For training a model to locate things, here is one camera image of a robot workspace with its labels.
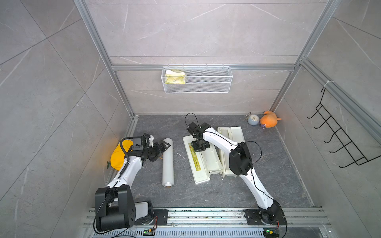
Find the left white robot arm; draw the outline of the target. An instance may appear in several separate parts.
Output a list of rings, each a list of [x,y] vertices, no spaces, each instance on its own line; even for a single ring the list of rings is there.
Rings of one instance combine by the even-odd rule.
[[[135,202],[131,187],[144,162],[155,162],[171,147],[166,141],[155,142],[154,137],[146,133],[120,140],[116,148],[122,159],[118,172],[107,186],[95,193],[93,230],[96,234],[129,229],[135,224],[157,223],[152,203]]]

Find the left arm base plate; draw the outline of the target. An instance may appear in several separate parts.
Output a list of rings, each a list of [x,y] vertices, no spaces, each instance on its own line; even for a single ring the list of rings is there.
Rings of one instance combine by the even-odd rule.
[[[135,225],[158,225],[166,226],[168,221],[168,209],[153,209],[149,210],[148,215],[142,218],[139,218],[135,221]]]

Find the cream wrap dispenser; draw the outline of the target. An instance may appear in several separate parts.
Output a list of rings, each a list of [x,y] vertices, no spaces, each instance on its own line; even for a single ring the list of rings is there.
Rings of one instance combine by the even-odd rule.
[[[234,141],[234,144],[245,142],[243,131],[241,127],[219,127],[217,128],[217,131],[222,136],[226,137],[227,139]],[[222,170],[222,177],[236,177],[237,175],[234,174],[230,167],[229,167],[229,155],[230,151],[232,149],[232,146],[230,143],[226,142],[228,145],[228,148],[221,149],[219,147],[219,159],[222,164],[223,170]]]
[[[211,175],[222,174],[223,167],[213,144],[205,151],[196,152],[191,144],[195,142],[195,138],[191,135],[185,136],[183,142],[195,184],[210,181]]]

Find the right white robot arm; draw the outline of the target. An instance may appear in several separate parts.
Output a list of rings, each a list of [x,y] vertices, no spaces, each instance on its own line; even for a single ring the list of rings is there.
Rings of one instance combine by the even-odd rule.
[[[218,133],[212,126],[203,123],[187,125],[188,133],[195,139],[192,147],[195,152],[204,151],[211,144],[229,156],[229,169],[239,176],[256,199],[262,222],[272,225],[281,214],[280,204],[267,192],[254,170],[254,162],[245,142],[235,142]]]

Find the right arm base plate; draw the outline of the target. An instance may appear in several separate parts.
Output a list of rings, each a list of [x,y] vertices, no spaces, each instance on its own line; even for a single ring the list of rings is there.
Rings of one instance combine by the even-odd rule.
[[[274,218],[266,218],[259,209],[246,209],[244,210],[244,217],[247,220],[248,225],[288,225],[286,216],[282,209],[275,215]]]

